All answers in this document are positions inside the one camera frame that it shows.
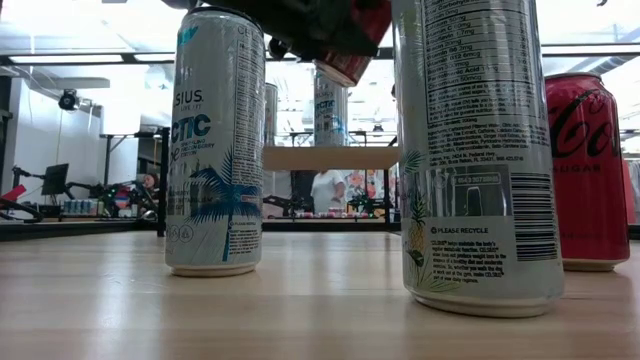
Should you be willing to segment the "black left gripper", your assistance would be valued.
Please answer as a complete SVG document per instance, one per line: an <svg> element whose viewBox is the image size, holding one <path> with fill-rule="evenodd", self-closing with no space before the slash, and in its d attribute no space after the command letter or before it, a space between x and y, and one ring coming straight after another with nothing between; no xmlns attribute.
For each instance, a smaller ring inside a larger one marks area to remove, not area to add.
<svg viewBox="0 0 640 360"><path fill-rule="evenodd" d="M362 28L350 28L350 2L322 0L210 0L255 20L271 36L272 56L321 58L329 52L374 56L378 45Z"/></svg>

